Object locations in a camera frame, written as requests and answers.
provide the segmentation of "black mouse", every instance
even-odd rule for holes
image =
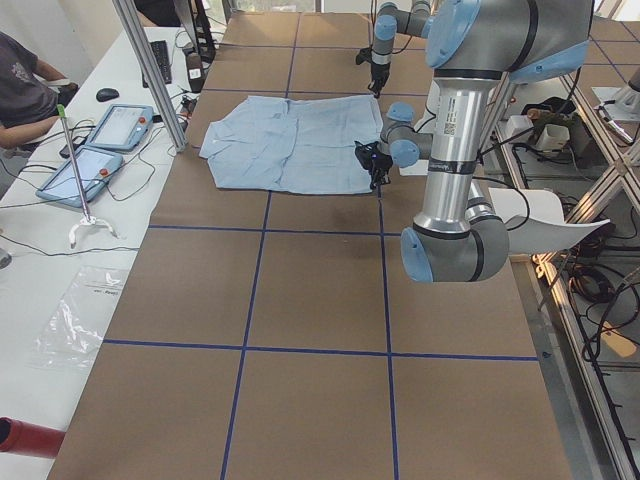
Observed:
[[[99,102],[106,102],[107,100],[113,100],[114,98],[118,98],[120,96],[120,92],[118,92],[115,88],[101,88],[96,93],[96,100]]]

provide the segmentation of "plastic bag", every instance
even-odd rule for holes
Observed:
[[[83,266],[36,339],[31,365],[90,369],[128,275],[128,270]]]

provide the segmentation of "light blue towel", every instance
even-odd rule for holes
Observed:
[[[293,101],[250,96],[207,130],[200,156],[219,188],[302,194],[370,192],[354,142],[377,140],[376,100],[361,95]]]

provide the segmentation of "blue device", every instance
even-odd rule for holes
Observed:
[[[76,159],[89,202],[102,191],[111,180],[111,176],[121,168],[123,162],[123,157],[119,153],[86,145],[76,151]],[[82,207],[71,160],[63,163],[42,187],[36,190],[36,195],[70,207]]]
[[[89,134],[89,147],[130,152],[144,138],[153,121],[148,105],[111,105],[96,128]]]

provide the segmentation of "white table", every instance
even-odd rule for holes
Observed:
[[[171,54],[179,30],[150,28],[147,29],[147,35],[150,40],[166,40]],[[186,35],[178,37],[179,44],[185,41]],[[174,105],[178,105],[182,97],[178,95],[182,92],[181,87],[189,87],[184,57],[179,49],[174,52],[172,73],[173,84],[167,85],[167,91],[170,96],[177,95]],[[117,89],[120,98],[105,103],[97,102],[95,94],[103,87]],[[93,123],[97,123],[113,103],[154,105],[149,90],[142,88],[140,68],[124,33],[105,54],[67,108],[69,123],[74,125],[83,119],[91,119]],[[50,133],[60,130],[58,122]],[[61,164],[64,160],[58,155],[58,151],[63,145],[63,136],[41,145],[31,156],[29,163],[52,166]],[[131,159],[137,150],[125,156],[125,161]],[[174,154],[169,135],[166,130],[161,131],[143,153],[143,158],[156,168],[149,184],[124,202],[116,202],[107,192],[102,192],[90,203],[91,213],[111,222],[121,238],[113,238],[103,228],[83,228],[78,231],[76,250],[139,247],[149,215],[169,174]],[[116,196],[126,196],[141,186],[150,172],[151,167],[135,160],[114,176],[110,188]],[[50,171],[33,169],[23,172],[21,178],[39,186],[49,175]],[[33,187],[16,180],[0,201],[0,206],[37,201],[39,199],[35,196]],[[73,250],[69,247],[68,233],[81,217],[80,210],[53,204],[5,208],[0,209],[0,228],[7,237],[47,252],[70,253]],[[130,269],[136,252],[88,253],[50,258],[2,238],[0,247],[13,256],[12,264],[0,270],[0,417],[66,430],[89,372],[30,367],[28,362],[34,341],[82,266]],[[110,318],[103,318],[101,321],[107,325]],[[42,480],[46,478],[52,464],[51,460],[2,453],[0,478]]]

